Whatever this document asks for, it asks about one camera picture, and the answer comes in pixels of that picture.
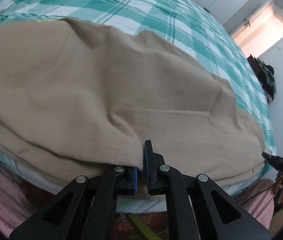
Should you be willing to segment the pile of dark clothes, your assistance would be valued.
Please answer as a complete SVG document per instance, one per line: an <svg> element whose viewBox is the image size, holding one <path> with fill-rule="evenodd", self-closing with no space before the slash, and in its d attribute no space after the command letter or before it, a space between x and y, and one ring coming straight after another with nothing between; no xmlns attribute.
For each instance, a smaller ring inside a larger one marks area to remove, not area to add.
<svg viewBox="0 0 283 240"><path fill-rule="evenodd" d="M260 79L263 90L268 94L271 100L274 99L276 94L276 82L274 78L274 68L271 65L266 64L259 58L254 58L257 65L260 68L258 78Z"/></svg>

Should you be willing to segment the teal plaid bed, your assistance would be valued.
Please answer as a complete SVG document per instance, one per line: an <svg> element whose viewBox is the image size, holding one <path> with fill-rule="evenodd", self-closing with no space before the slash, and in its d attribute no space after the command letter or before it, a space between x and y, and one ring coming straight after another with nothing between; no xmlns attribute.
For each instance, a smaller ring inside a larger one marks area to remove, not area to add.
<svg viewBox="0 0 283 240"><path fill-rule="evenodd" d="M198 61L207 71L229 81L237 106L261 125L265 149L274 148L266 97L244 54L206 11L189 0L0 0L0 27L19 22L58 21L64 18L107 25L129 35L150 31ZM0 162L18 177L51 193L58 186L35 170L0 152ZM230 196L241 195L269 171L220 186Z"/></svg>

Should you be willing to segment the patterned dark rug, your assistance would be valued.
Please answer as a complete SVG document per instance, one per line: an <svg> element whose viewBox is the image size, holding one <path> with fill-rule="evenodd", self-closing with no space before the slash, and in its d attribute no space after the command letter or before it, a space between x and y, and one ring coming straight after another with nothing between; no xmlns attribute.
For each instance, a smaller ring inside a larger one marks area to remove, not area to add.
<svg viewBox="0 0 283 240"><path fill-rule="evenodd" d="M116 213L112 239L169 239L168 214Z"/></svg>

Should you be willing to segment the pink dotted pajama leg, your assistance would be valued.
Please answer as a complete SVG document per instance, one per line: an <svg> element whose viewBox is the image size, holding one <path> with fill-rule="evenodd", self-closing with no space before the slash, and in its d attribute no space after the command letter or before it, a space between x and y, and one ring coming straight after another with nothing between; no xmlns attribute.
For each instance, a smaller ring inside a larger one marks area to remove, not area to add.
<svg viewBox="0 0 283 240"><path fill-rule="evenodd" d="M0 162L0 233L9 237L53 196L18 177Z"/></svg>

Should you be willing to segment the khaki beige pants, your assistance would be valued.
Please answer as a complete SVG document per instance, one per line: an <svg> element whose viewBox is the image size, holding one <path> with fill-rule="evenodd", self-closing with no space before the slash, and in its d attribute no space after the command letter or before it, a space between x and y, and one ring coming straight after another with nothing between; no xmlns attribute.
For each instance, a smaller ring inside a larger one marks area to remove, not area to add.
<svg viewBox="0 0 283 240"><path fill-rule="evenodd" d="M261 125L229 81L155 33L70 18L0 27L0 152L64 186L142 169L146 140L220 186L264 167Z"/></svg>

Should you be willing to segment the dark wooden nightstand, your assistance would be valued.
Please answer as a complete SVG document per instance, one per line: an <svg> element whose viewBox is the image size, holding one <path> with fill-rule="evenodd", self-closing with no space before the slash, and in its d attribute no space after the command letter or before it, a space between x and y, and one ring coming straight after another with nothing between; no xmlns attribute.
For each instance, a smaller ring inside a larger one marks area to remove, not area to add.
<svg viewBox="0 0 283 240"><path fill-rule="evenodd" d="M247 61L250 65L250 67L252 68L254 74L256 75L257 79L260 80L260 73L261 73L261 68L259 67L259 64L257 63L256 59L250 55L248 58L247 58Z"/></svg>

